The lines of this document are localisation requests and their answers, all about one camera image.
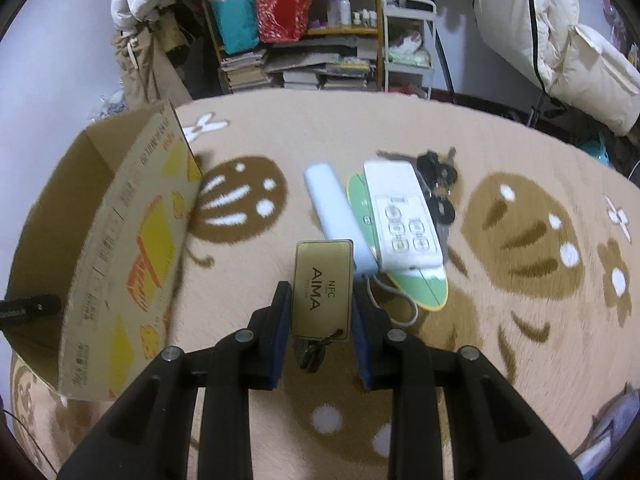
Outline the white control panel device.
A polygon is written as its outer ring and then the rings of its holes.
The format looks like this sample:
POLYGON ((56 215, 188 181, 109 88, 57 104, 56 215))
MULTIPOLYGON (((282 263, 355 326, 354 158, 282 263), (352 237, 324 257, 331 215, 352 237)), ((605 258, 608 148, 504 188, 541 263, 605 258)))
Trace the white control panel device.
POLYGON ((383 272, 421 271, 442 265, 442 248, 416 173, 408 162, 368 160, 364 180, 383 272))

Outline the black key bunch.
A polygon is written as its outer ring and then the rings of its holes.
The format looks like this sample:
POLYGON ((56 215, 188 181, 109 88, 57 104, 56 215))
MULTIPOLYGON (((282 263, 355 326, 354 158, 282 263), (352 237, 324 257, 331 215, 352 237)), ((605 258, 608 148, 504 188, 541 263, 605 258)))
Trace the black key bunch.
POLYGON ((449 149, 446 157, 440 157, 434 151, 418 156, 384 151, 377 151, 376 154, 382 159, 408 162, 416 173, 434 222, 439 226, 451 226, 454 223, 456 210, 450 195, 459 177, 454 166, 454 156, 457 154, 454 146, 449 149))

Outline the wooden bookshelf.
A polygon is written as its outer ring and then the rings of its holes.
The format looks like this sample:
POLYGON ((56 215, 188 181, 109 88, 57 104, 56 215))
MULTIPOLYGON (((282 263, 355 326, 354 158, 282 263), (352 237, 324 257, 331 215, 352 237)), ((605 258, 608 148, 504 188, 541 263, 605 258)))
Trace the wooden bookshelf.
POLYGON ((382 0, 312 0, 306 35, 228 55, 203 0, 225 94, 267 88, 375 91, 382 84, 382 0))

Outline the light blue power bank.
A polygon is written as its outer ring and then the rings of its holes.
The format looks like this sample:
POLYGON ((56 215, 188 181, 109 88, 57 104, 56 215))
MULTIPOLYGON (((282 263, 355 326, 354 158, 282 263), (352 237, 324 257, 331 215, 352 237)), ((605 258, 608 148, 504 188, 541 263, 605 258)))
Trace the light blue power bank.
POLYGON ((326 162, 311 165, 304 171, 304 179, 324 236, 328 240, 352 241, 357 276, 378 272, 378 264, 332 167, 326 162))

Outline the gold AIMA NFC card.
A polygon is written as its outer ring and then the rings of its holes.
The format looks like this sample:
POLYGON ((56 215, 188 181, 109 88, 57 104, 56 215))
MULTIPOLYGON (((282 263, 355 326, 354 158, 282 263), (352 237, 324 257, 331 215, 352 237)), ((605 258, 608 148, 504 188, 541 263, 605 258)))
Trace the gold AIMA NFC card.
POLYGON ((296 246, 291 334, 311 341, 348 341, 352 323, 351 240, 296 246))

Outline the white metal cart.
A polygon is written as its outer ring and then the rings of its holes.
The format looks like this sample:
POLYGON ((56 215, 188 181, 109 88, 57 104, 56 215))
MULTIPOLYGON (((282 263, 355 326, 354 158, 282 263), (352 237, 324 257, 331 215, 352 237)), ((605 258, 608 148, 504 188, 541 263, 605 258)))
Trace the white metal cart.
POLYGON ((410 79, 421 99, 432 97, 437 6, 433 0, 385 0, 383 6, 384 91, 393 76, 410 79))

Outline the green paddle fan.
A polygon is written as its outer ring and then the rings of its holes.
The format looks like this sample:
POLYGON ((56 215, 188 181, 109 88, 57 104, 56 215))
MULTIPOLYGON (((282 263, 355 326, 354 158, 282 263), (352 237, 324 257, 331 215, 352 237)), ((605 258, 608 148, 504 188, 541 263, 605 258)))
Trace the green paddle fan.
POLYGON ((442 309, 448 298, 442 245, 409 164, 369 160, 346 192, 378 270, 418 307, 442 309))

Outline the red gift bag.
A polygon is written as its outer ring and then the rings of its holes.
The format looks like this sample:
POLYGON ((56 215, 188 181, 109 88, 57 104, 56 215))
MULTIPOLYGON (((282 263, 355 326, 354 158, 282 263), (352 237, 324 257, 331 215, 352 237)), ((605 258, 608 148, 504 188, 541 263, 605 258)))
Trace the red gift bag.
POLYGON ((312 0, 255 0, 258 37, 264 44, 296 42, 306 35, 312 0))

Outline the teal bag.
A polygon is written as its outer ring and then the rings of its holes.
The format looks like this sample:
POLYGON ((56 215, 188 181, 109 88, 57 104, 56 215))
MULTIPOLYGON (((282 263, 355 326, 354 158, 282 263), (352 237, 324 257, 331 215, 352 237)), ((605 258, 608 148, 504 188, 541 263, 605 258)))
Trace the teal bag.
POLYGON ((228 55, 242 54, 259 44, 256 0, 207 0, 228 55))

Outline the brown cardboard box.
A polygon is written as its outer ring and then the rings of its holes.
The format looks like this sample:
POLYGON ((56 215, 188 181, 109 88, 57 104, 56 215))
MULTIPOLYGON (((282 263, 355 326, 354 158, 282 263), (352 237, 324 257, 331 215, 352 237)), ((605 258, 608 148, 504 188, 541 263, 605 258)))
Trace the brown cardboard box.
POLYGON ((169 103, 94 122, 30 208, 6 296, 57 314, 12 327, 20 358, 61 396, 119 396, 165 348, 201 171, 169 103))

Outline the beige hanging trousers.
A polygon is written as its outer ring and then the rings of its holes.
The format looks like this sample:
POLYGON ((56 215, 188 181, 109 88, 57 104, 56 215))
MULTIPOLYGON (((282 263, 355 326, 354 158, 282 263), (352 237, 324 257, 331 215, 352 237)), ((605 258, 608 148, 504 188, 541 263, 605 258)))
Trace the beige hanging trousers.
POLYGON ((160 101, 168 101, 173 107, 192 101, 177 70, 148 28, 131 35, 115 32, 111 45, 130 110, 160 101))

